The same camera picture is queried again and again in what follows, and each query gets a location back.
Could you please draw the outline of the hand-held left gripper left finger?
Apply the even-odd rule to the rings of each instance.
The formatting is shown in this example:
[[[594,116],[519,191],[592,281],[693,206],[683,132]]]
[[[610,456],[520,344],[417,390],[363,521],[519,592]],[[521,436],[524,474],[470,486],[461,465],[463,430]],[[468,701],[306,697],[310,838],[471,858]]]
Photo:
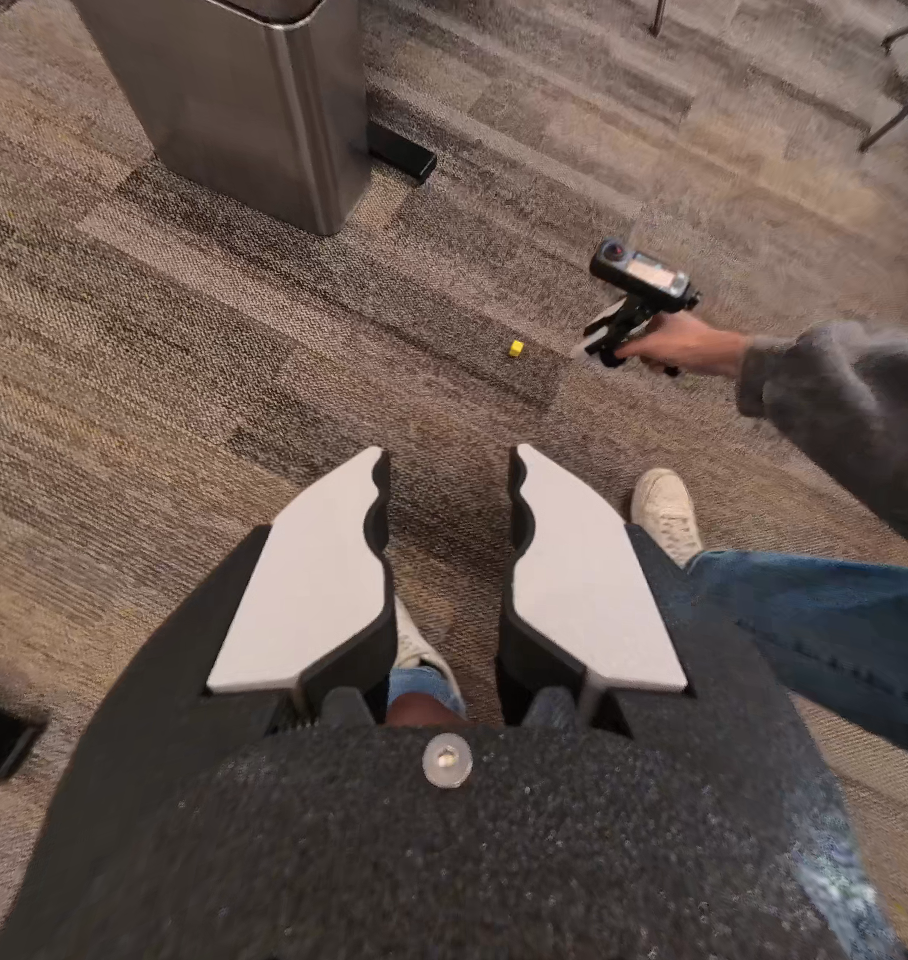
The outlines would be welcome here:
[[[386,557],[390,462],[369,446],[276,515],[220,652],[212,694],[281,690],[311,717],[354,689],[384,720],[397,652]]]

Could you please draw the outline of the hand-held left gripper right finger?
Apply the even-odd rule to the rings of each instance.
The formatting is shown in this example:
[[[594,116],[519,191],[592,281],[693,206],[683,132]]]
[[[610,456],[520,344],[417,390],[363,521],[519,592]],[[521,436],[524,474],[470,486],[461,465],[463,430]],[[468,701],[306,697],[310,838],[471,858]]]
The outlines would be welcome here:
[[[617,510],[526,442],[509,452],[508,496],[510,551],[495,654],[504,721],[522,724],[545,690],[567,693],[585,724],[625,724],[621,691],[688,693]]]

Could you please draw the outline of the person's right forearm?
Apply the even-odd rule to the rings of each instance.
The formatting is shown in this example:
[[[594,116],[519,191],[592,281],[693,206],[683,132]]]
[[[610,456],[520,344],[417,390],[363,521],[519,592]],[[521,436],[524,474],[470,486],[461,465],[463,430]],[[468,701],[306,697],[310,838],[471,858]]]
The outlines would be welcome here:
[[[755,338],[737,404],[908,542],[907,329],[849,319]]]

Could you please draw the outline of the person's right hand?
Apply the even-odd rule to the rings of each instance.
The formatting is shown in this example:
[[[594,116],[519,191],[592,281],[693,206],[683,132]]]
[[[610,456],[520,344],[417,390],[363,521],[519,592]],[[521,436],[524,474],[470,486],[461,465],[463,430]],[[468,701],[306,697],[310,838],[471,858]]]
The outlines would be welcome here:
[[[641,360],[648,366],[677,368],[682,373],[736,379],[752,337],[715,328],[694,314],[657,314],[638,335],[616,351],[618,359]]]

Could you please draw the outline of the white sneaker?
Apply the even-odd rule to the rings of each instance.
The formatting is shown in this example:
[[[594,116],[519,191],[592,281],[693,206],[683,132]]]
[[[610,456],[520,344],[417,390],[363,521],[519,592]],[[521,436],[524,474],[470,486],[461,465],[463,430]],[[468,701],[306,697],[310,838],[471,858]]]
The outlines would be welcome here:
[[[641,527],[680,568],[703,551],[695,504],[679,475],[652,468],[640,476],[630,497],[630,520]]]
[[[428,643],[401,598],[394,599],[397,644],[394,669],[430,668],[453,684],[455,675],[444,657]]]

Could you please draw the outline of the person's blue jeans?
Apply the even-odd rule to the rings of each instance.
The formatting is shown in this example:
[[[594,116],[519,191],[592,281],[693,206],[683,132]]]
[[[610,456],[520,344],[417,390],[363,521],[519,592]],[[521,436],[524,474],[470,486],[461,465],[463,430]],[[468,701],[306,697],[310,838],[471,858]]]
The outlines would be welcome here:
[[[908,752],[907,567],[708,550],[679,572],[784,687]],[[392,666],[388,726],[460,726],[466,714],[456,677]]]

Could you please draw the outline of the black desk foot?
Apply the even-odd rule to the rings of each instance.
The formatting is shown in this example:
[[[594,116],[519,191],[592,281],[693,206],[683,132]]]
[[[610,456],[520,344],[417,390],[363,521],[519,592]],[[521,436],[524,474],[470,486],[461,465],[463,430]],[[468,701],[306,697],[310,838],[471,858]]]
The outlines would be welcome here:
[[[46,727],[43,718],[24,718],[0,707],[0,783],[17,773]]]
[[[366,139],[374,160],[403,174],[417,186],[424,186],[436,170],[437,156],[433,150],[378,122],[367,123]]]

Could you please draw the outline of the steel trash can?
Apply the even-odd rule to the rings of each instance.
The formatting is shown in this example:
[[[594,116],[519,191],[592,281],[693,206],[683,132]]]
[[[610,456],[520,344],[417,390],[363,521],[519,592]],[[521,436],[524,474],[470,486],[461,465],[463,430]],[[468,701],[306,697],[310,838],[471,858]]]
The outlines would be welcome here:
[[[157,158],[310,234],[370,182],[360,3],[76,1]]]

